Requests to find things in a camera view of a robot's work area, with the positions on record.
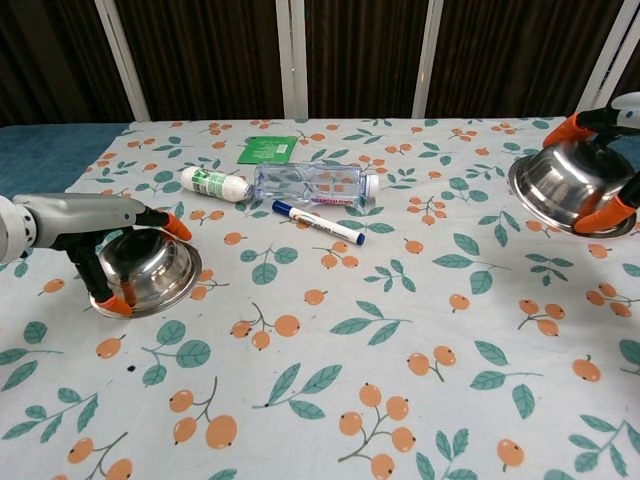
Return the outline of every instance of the plastic water bottle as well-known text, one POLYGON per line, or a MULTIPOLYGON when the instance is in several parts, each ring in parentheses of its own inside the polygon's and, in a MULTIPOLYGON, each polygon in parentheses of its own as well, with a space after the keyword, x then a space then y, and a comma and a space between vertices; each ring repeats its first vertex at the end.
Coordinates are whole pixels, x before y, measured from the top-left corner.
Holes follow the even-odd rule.
POLYGON ((249 185, 244 178, 198 167, 185 168, 180 176, 180 183, 183 188, 192 192, 228 202, 241 202, 253 194, 253 185, 249 185))
POLYGON ((254 196, 329 205, 354 205, 378 194, 378 175, 351 165, 263 163, 256 166, 254 196))

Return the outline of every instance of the stainless steel bowl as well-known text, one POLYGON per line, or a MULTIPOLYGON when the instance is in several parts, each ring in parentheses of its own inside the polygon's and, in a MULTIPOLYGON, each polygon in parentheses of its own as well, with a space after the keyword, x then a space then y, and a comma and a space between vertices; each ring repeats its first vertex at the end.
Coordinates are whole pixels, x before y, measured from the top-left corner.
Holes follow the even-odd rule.
POLYGON ((606 238, 627 233, 635 214, 615 227, 587 235, 574 223, 600 209, 627 183, 634 170, 627 160, 590 141, 561 142, 516 160, 509 170, 514 195, 543 222, 575 235, 606 238))
POLYGON ((140 318, 179 302, 195 285, 202 271, 197 250, 161 230, 124 233, 108 243, 99 255, 109 286, 133 307, 122 317, 91 304, 113 318, 140 318))

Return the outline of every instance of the teal cloth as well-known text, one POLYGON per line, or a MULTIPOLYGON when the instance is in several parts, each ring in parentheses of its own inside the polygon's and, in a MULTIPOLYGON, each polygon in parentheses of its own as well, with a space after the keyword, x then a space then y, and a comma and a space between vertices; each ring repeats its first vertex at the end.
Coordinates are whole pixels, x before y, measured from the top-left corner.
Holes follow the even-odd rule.
POLYGON ((0 128, 0 195, 64 192, 128 124, 0 128))

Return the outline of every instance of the green packet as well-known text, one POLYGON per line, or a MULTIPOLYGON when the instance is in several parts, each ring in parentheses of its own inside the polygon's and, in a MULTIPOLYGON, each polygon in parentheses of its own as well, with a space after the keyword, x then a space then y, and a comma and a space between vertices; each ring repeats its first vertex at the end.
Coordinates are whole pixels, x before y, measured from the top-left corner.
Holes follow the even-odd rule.
POLYGON ((298 137, 251 137, 238 163, 288 163, 298 137))

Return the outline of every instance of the table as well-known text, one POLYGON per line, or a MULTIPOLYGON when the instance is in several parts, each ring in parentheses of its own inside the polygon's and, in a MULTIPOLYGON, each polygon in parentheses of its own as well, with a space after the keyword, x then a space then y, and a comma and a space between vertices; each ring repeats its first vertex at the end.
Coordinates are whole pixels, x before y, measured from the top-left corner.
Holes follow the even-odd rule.
POLYGON ((63 253, 3 268, 3 478, 640 478, 638 229, 536 221, 506 173, 561 119, 133 123, 71 192, 134 196, 193 231, 191 297, 120 321, 63 253), (381 176, 309 210, 182 191, 253 135, 381 176))

